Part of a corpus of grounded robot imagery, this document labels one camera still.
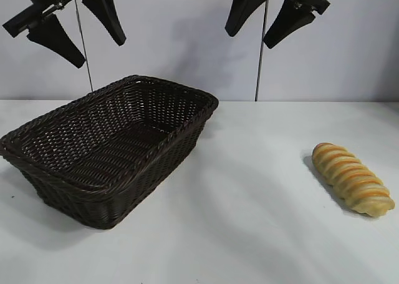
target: bread roll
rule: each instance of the bread roll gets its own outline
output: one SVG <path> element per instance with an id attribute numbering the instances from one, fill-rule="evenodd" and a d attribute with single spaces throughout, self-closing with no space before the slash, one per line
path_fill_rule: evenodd
<path id="1" fill-rule="evenodd" d="M 312 154 L 316 169 L 349 208 L 372 217 L 395 208 L 383 182 L 344 147 L 323 143 Z"/>

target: white backdrop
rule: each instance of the white backdrop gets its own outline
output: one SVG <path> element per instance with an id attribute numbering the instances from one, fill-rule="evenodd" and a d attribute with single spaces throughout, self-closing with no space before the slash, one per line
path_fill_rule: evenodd
<path id="1" fill-rule="evenodd" d="M 260 100 L 398 100 L 399 0 L 329 0 L 314 23 L 273 50 L 265 48 Z M 224 31 L 231 0 L 115 0 L 128 37 L 118 47 L 80 3 L 95 89 L 130 74 L 164 77 L 214 93 L 254 100 L 264 8 L 239 34 Z M 282 0 L 270 0 L 268 25 Z M 30 5 L 0 0 L 0 21 Z M 58 14 L 82 50 L 75 7 Z M 0 29 L 0 98 L 75 99 L 90 89 L 85 67 Z"/>
<path id="2" fill-rule="evenodd" d="M 274 49 L 259 100 L 399 100 L 399 0 L 329 0 Z M 270 0 L 268 27 L 283 0 Z"/>

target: woven texture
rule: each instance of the woven texture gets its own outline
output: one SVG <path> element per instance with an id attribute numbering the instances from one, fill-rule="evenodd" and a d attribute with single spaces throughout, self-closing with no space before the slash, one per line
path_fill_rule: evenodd
<path id="1" fill-rule="evenodd" d="M 217 106 L 206 92 L 130 76 L 8 133 L 0 155 L 46 204 L 109 229 L 186 158 Z"/>

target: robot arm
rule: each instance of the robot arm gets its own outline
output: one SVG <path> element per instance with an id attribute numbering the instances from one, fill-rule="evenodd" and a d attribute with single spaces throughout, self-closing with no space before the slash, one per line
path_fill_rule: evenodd
<path id="1" fill-rule="evenodd" d="M 54 12 L 72 0 L 31 0 L 32 5 L 13 17 L 3 26 L 12 37 L 26 29 L 27 38 L 58 53 L 76 67 L 82 67 L 85 58 L 69 39 Z M 266 0 L 233 0 L 226 31 L 235 36 L 250 15 Z M 123 45 L 126 36 L 118 20 L 113 0 L 82 0 L 83 4 L 101 21 L 113 40 Z M 270 48 L 298 28 L 310 24 L 315 16 L 328 8 L 327 0 L 285 0 L 282 9 L 264 37 Z"/>
<path id="2" fill-rule="evenodd" d="M 58 53 L 76 67 L 82 67 L 85 58 L 69 39 L 54 12 L 72 0 L 31 0 L 33 5 L 13 17 L 3 26 L 12 37 L 28 29 L 27 38 Z M 113 40 L 123 45 L 126 36 L 119 23 L 113 0 L 82 0 L 100 20 Z"/>
<path id="3" fill-rule="evenodd" d="M 266 0 L 233 0 L 226 31 L 235 36 L 250 15 Z M 285 0 L 276 20 L 263 41 L 273 48 L 285 37 L 315 19 L 313 11 L 323 14 L 330 3 L 327 0 Z"/>

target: basket rim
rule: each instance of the basket rim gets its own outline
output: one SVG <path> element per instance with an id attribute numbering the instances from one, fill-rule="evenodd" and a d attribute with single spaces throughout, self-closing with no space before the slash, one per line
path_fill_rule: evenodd
<path id="1" fill-rule="evenodd" d="M 23 154 L 21 150 L 14 148 L 14 146 L 18 145 L 19 143 L 17 141 L 17 137 L 24 132 L 29 131 L 31 128 L 48 120 L 52 120 L 58 115 L 63 114 L 67 110 L 73 110 L 82 104 L 96 101 L 97 98 L 102 97 L 104 94 L 107 94 L 110 91 L 113 91 L 115 88 L 118 88 L 120 86 L 127 86 L 129 84 L 134 85 L 140 83 L 141 81 L 151 81 L 157 84 L 166 85 L 169 87 L 177 87 L 180 89 L 184 88 L 188 92 L 193 92 L 195 94 L 206 97 L 208 99 L 208 102 L 196 115 L 194 115 L 184 124 L 180 125 L 178 128 L 170 132 L 168 136 L 165 139 L 161 140 L 157 146 L 152 147 L 146 152 L 145 155 L 132 162 L 130 168 L 126 168 L 123 171 L 119 172 L 115 176 L 113 181 L 111 181 L 106 187 L 101 187 L 98 190 L 85 190 L 80 187 L 78 188 L 77 181 L 68 178 L 68 176 L 64 175 L 63 173 L 56 172 L 43 164 L 35 162 L 30 157 Z M 88 201 L 89 199 L 93 201 L 97 201 L 98 199 L 103 200 L 105 198 L 112 197 L 115 193 L 120 193 L 123 192 L 124 189 L 127 189 L 129 183 L 135 177 L 144 172 L 150 165 L 150 162 L 156 160 L 157 157 L 164 154 L 167 149 L 177 143 L 179 141 L 179 139 L 177 138 L 180 135 L 184 134 L 185 132 L 189 132 L 191 129 L 194 129 L 199 123 L 208 120 L 211 117 L 213 111 L 216 110 L 218 105 L 219 100 L 217 100 L 215 96 L 208 92 L 195 89 L 194 87 L 184 86 L 176 82 L 156 77 L 140 75 L 127 76 L 94 92 L 90 92 L 81 98 L 73 100 L 66 105 L 60 106 L 46 114 L 36 117 L 35 119 L 26 122 L 24 125 L 18 127 L 17 129 L 10 131 L 8 134 L 4 135 L 0 139 L 0 155 L 2 155 L 7 161 L 11 161 L 9 160 L 9 158 L 14 157 L 15 159 L 17 159 L 17 161 L 24 162 L 24 166 L 21 167 L 21 170 L 24 170 L 28 173 L 32 172 L 35 174 L 41 174 L 44 178 L 52 180 L 50 182 L 57 182 L 57 185 L 55 187 L 56 189 L 63 190 L 69 195 L 73 195 L 75 198 L 82 199 L 82 192 L 84 192 L 87 194 L 87 198 L 84 198 L 85 201 Z M 18 164 L 12 164 L 17 168 L 20 168 Z"/>

